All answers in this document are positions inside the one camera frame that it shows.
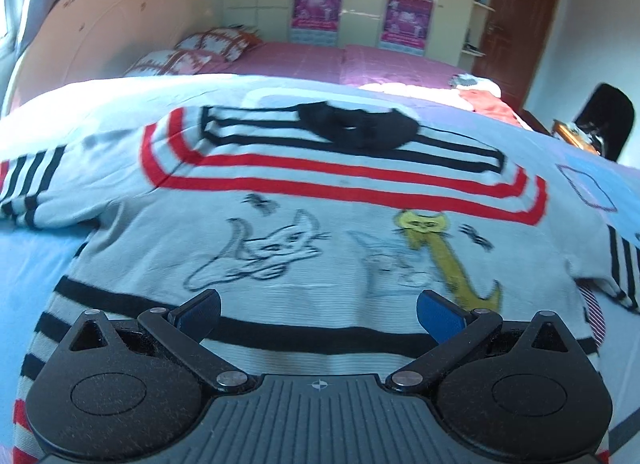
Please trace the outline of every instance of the headboard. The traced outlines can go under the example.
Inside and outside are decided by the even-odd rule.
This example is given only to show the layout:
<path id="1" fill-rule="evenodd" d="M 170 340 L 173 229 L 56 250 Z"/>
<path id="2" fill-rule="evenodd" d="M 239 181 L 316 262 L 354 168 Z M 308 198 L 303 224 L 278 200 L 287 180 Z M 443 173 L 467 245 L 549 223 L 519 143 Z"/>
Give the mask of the headboard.
<path id="1" fill-rule="evenodd" d="M 121 77 L 210 16 L 201 0 L 60 0 L 18 60 L 2 115 L 71 82 Z"/>

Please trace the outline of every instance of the red stripe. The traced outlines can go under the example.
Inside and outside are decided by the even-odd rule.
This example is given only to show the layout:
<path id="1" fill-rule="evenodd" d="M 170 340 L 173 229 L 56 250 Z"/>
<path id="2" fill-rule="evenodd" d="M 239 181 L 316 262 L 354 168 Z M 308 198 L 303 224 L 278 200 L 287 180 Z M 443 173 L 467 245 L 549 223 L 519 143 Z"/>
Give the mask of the red stripe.
<path id="1" fill-rule="evenodd" d="M 4 179 L 7 173 L 9 173 L 9 161 L 5 160 L 4 162 L 0 162 L 0 193 L 2 192 L 2 186 L 4 186 Z"/>
<path id="2" fill-rule="evenodd" d="M 529 211 L 506 211 L 504 209 L 492 208 L 452 197 L 333 187 L 308 182 L 267 180 L 256 177 L 224 179 L 174 176 L 165 173 L 154 157 L 151 139 L 155 129 L 155 124 L 145 128 L 140 160 L 147 177 L 156 187 L 195 191 L 252 191 L 335 201 L 369 203 L 395 209 L 428 209 L 439 212 L 452 211 L 454 213 L 463 213 L 465 215 L 492 220 L 519 222 L 526 225 L 536 225 L 545 213 L 546 182 L 540 177 L 536 177 L 538 196 L 534 206 Z"/>
<path id="3" fill-rule="evenodd" d="M 424 175 L 421 173 L 408 173 L 404 171 L 371 168 L 366 166 L 347 166 L 317 160 L 274 157 L 245 153 L 242 155 L 209 155 L 205 156 L 199 151 L 190 149 L 182 136 L 184 110 L 178 108 L 169 116 L 169 145 L 176 157 L 187 164 L 194 166 L 260 166 L 269 168 L 295 169 L 300 171 L 315 171 L 332 175 L 348 177 L 365 177 L 373 180 L 389 182 L 404 182 L 409 184 L 423 184 L 441 188 L 453 189 L 469 193 L 471 195 L 486 195 L 495 198 L 519 197 L 527 184 L 527 174 L 523 168 L 518 167 L 516 179 L 512 185 L 499 183 L 494 186 L 481 184 L 471 180 L 450 179 Z"/>
<path id="4" fill-rule="evenodd" d="M 31 431 L 29 422 L 27 422 L 27 414 L 24 411 L 24 401 L 16 399 L 14 402 L 14 424 L 19 424 L 25 430 Z"/>
<path id="5" fill-rule="evenodd" d="M 602 314 L 602 309 L 598 300 L 594 296 L 591 289 L 588 287 L 579 287 L 580 293 L 587 302 L 588 320 L 593 332 L 593 338 L 596 340 L 596 345 L 599 347 L 602 345 L 605 336 L 607 335 L 607 324 Z"/>
<path id="6" fill-rule="evenodd" d="M 38 459 L 14 446 L 14 464 L 35 464 Z"/>
<path id="7" fill-rule="evenodd" d="M 598 460 L 602 463 L 602 464 L 609 464 L 609 451 L 603 451 L 602 453 L 598 453 L 596 455 L 596 457 L 598 458 Z"/>

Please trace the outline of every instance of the round pad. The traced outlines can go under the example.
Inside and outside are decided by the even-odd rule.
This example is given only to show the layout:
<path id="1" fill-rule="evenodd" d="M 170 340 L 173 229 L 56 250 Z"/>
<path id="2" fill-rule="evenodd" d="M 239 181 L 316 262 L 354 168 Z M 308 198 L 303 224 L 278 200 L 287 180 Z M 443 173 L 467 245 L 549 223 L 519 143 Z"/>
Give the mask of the round pad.
<path id="1" fill-rule="evenodd" d="M 78 410 L 91 415 L 117 415 L 133 410 L 146 396 L 146 385 L 127 374 L 98 374 L 80 381 L 71 392 Z"/>
<path id="2" fill-rule="evenodd" d="M 469 447 L 498 460 L 565 462 L 595 450 L 610 402 L 595 372 L 573 370 L 562 356 L 528 350 L 457 368 L 438 387 L 444 423 Z"/>
<path id="3" fill-rule="evenodd" d="M 494 384 L 494 400 L 510 414 L 544 417 L 566 403 L 566 392 L 556 381 L 534 374 L 516 374 Z"/>
<path id="4" fill-rule="evenodd" d="M 27 414 L 38 440 L 72 460 L 131 460 L 194 424 L 202 394 L 191 372 L 131 352 L 105 358 L 102 350 L 77 352 L 75 368 L 31 388 Z"/>

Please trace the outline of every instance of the chair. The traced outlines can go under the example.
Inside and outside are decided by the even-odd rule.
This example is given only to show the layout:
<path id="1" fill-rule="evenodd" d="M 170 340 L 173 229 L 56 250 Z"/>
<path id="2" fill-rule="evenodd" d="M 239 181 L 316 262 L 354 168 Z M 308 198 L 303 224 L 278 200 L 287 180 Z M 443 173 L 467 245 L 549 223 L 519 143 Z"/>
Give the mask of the chair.
<path id="1" fill-rule="evenodd" d="M 604 158 L 615 162 L 631 133 L 635 116 L 631 100 L 618 88 L 603 82 L 575 119 L 575 126 L 591 136 L 594 147 Z"/>

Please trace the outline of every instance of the door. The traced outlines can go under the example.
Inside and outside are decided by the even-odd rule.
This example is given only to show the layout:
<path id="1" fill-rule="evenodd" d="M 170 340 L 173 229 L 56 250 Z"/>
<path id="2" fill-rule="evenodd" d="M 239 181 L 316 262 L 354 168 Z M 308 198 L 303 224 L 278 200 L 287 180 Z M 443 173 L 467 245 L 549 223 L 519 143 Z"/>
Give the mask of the door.
<path id="1" fill-rule="evenodd" d="M 473 73 L 495 81 L 502 100 L 514 111 L 524 100 L 545 48 L 557 0 L 491 0 L 488 19 Z"/>

